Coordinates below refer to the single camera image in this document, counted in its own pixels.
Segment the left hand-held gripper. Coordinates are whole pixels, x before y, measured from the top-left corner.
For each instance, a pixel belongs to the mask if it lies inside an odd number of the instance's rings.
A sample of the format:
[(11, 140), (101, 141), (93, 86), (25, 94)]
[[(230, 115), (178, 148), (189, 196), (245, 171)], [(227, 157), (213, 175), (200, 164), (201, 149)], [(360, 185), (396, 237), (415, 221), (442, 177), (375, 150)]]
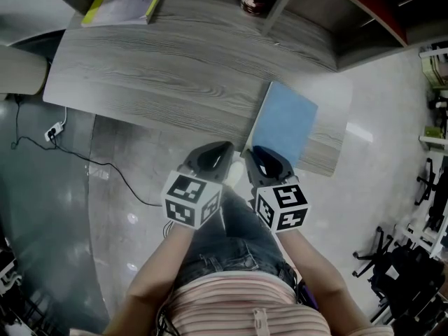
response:
[(208, 143), (193, 149), (169, 173), (161, 192), (165, 218), (194, 230), (200, 229), (221, 205), (223, 182), (228, 176), (234, 145)]

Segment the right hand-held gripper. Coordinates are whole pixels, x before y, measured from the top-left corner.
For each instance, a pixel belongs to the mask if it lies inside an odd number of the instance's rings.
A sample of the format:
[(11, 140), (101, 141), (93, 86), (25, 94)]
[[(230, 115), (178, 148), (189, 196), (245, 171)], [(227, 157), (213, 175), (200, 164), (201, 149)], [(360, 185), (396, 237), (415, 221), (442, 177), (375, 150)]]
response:
[(277, 152), (254, 146), (244, 154), (252, 185), (253, 210), (273, 233), (299, 228), (310, 204), (290, 162)]

